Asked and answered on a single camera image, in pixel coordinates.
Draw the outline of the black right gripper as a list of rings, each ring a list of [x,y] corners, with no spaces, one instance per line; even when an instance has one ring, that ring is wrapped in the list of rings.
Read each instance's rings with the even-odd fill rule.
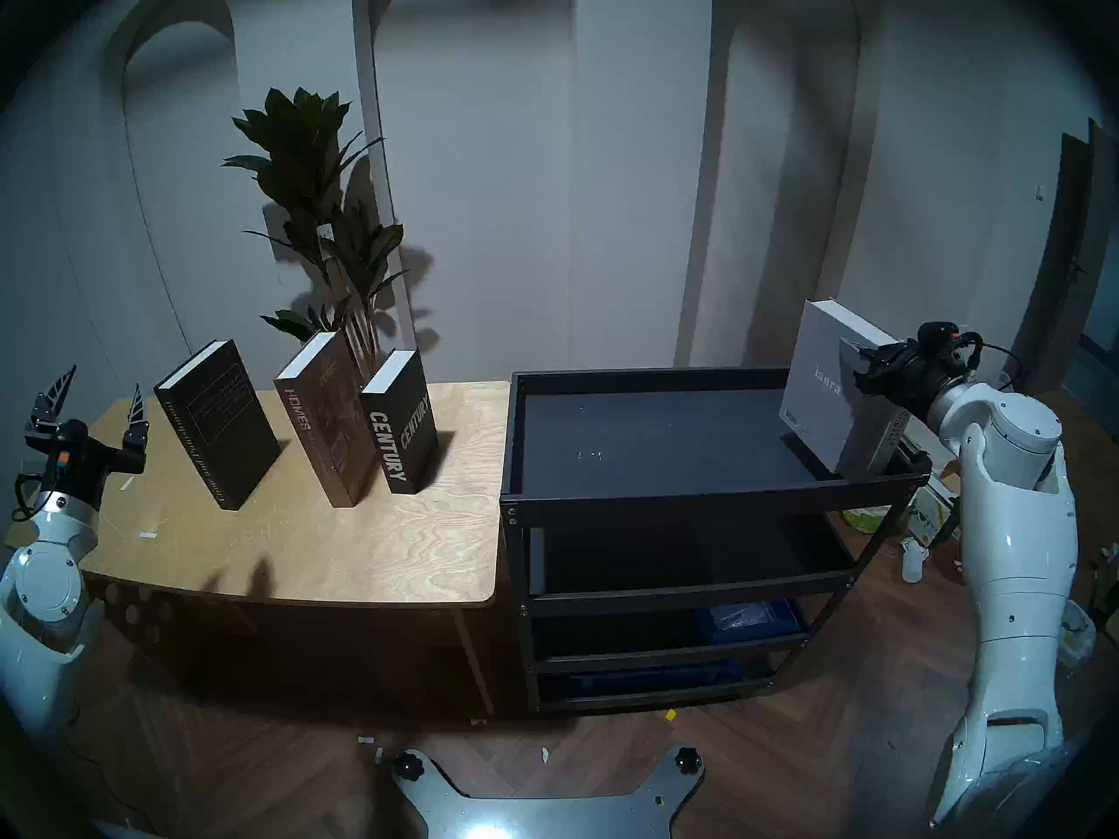
[[[839,362],[862,376],[862,393],[886,397],[927,420],[935,400],[981,362],[981,334],[947,321],[925,322],[916,338],[888,345],[839,339]]]

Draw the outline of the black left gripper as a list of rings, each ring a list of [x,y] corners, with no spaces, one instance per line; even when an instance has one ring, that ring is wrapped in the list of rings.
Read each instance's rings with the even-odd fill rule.
[[[59,423],[75,373],[76,366],[72,366],[47,392],[36,396],[23,439],[29,447],[46,455],[44,481],[49,493],[100,508],[109,475],[139,475],[144,471],[149,433],[145,398],[137,384],[122,446],[110,447],[90,435],[82,421]]]

